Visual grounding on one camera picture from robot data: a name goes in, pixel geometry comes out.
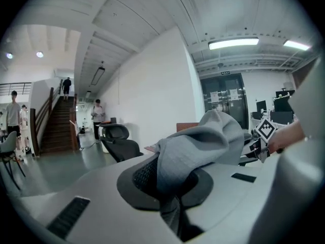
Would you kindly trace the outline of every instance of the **wooden stairs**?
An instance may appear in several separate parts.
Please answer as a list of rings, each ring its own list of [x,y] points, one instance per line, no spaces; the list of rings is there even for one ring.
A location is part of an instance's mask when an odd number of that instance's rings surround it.
[[[73,102],[74,97],[69,97],[68,101],[63,97],[58,99],[46,124],[40,154],[73,150],[69,122]]]

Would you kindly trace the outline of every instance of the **doorway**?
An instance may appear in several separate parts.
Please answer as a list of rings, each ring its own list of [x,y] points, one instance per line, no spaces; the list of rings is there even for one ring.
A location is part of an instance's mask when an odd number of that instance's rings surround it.
[[[201,80],[205,112],[216,108],[232,116],[248,129],[246,92],[241,74],[218,76]]]

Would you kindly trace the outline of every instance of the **gray floor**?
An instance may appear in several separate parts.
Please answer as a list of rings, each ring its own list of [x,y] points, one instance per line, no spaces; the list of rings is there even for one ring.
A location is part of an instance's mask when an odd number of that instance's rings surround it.
[[[93,135],[80,135],[80,142],[82,147],[91,146],[94,143]],[[26,197],[61,191],[90,170],[115,163],[109,154],[103,153],[101,144],[94,144],[75,153],[46,155],[38,159],[26,156],[25,161],[20,163],[26,178],[19,171],[17,164],[12,162],[14,177],[21,191],[10,180],[3,163],[0,163],[0,172],[10,195]]]

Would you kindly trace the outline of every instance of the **ceiling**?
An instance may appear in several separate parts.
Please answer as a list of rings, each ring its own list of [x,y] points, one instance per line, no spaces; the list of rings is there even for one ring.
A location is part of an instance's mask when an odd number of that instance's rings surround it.
[[[46,26],[41,40],[48,48],[59,42],[55,35],[50,46],[44,42],[52,39],[45,37],[47,28],[80,32],[74,68],[81,97],[88,90],[95,95],[121,64],[174,26],[202,78],[221,71],[291,72],[313,59],[321,43],[295,0],[30,0],[13,26],[22,24]],[[24,32],[33,36],[28,29]],[[60,48],[65,49],[64,33],[60,37]],[[259,37],[259,44],[208,49],[210,41],[235,37]],[[313,47],[308,51],[283,47],[287,39]],[[33,49],[33,42],[24,42]],[[101,61],[106,71],[97,85],[91,85]]]
[[[79,37],[78,31],[56,26],[13,25],[0,43],[0,68],[8,70],[13,65],[30,65],[73,70]],[[38,51],[43,52],[43,58],[36,56]],[[14,57],[8,59],[6,52]]]

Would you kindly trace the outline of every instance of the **stair railing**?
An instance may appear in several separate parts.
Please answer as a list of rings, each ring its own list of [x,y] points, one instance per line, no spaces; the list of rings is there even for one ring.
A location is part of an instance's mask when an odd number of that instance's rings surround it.
[[[73,100],[73,107],[70,109],[70,120],[75,123],[77,120],[77,94],[74,96]],[[71,135],[71,141],[72,141],[72,149],[73,151],[78,150],[78,142],[77,142],[77,135],[76,135],[76,129],[73,124],[70,123],[70,135]]]
[[[52,113],[52,104],[53,100],[60,94],[61,87],[62,87],[61,80],[59,87],[56,88],[54,91],[54,88],[50,88],[50,95],[48,99],[44,102],[40,110],[36,113],[36,110],[34,108],[30,109],[30,136],[31,136],[31,142],[34,147],[34,154],[35,156],[40,155],[40,148],[37,140],[37,135],[39,133],[41,124],[43,123],[43,120],[46,116],[46,113],[48,112],[48,119]]]

